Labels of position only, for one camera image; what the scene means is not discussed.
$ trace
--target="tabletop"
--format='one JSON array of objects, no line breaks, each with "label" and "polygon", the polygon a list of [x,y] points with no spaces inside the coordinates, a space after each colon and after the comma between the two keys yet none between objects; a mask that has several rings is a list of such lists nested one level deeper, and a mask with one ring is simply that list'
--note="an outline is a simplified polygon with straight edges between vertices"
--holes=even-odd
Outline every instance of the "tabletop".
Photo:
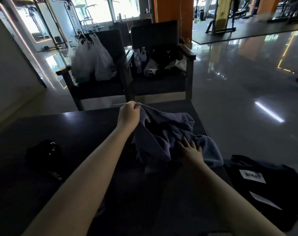
[{"label": "tabletop", "polygon": [[[207,135],[189,100],[153,103],[159,111],[186,112],[195,121],[193,133]],[[19,235],[60,187],[25,165],[28,147],[51,139],[75,166],[104,141],[116,126],[119,108],[18,119],[0,134],[0,235]],[[145,175],[135,159],[131,139],[125,144],[105,196],[105,212],[88,235],[198,235],[225,231],[208,202],[190,182],[185,166]],[[213,169],[230,183],[223,167]]]}]

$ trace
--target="plastic bag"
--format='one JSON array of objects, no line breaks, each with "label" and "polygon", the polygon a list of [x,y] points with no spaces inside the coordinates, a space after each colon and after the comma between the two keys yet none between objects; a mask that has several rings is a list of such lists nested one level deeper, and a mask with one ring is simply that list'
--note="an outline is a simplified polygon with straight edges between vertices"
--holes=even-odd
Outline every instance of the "plastic bag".
[{"label": "plastic bag", "polygon": [[71,71],[76,83],[85,83],[90,80],[94,72],[94,47],[93,43],[87,39],[78,39],[78,47],[73,57],[71,57]]},{"label": "plastic bag", "polygon": [[93,42],[92,55],[96,80],[110,80],[117,73],[113,59],[96,34],[90,34],[90,38]]}]

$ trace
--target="tile floor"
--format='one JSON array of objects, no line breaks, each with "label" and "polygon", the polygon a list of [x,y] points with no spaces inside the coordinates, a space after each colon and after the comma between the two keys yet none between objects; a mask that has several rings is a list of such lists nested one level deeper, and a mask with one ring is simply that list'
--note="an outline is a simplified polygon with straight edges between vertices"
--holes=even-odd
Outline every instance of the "tile floor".
[{"label": "tile floor", "polygon": [[[298,31],[206,45],[189,45],[194,63],[192,103],[224,158],[233,154],[286,164],[298,172]],[[5,121],[76,111],[60,76],[67,51],[39,53],[51,70],[47,89]],[[183,93],[142,102],[184,99]],[[124,96],[84,100],[86,109],[124,103]],[[298,222],[287,235],[298,236]]]}]

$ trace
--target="gray towel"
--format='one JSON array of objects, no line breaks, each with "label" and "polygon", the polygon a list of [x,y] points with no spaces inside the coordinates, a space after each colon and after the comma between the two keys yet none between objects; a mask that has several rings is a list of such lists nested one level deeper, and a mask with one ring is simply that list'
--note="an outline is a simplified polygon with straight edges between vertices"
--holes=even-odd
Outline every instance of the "gray towel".
[{"label": "gray towel", "polygon": [[140,121],[134,134],[138,151],[137,157],[146,165],[145,173],[159,171],[167,165],[177,140],[185,136],[202,147],[205,163],[209,167],[223,165],[223,159],[216,143],[208,136],[197,135],[193,131],[193,118],[187,113],[164,113],[141,105]]}]

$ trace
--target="black bag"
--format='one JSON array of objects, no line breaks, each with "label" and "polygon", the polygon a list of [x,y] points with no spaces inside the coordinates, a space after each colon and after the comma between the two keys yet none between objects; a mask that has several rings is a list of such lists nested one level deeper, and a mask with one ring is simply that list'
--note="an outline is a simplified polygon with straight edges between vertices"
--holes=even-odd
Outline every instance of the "black bag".
[{"label": "black bag", "polygon": [[60,182],[65,182],[75,170],[60,147],[51,140],[44,140],[37,146],[28,148],[26,164]]},{"label": "black bag", "polygon": [[285,165],[275,166],[241,155],[224,160],[235,190],[282,231],[298,220],[298,174]]}]

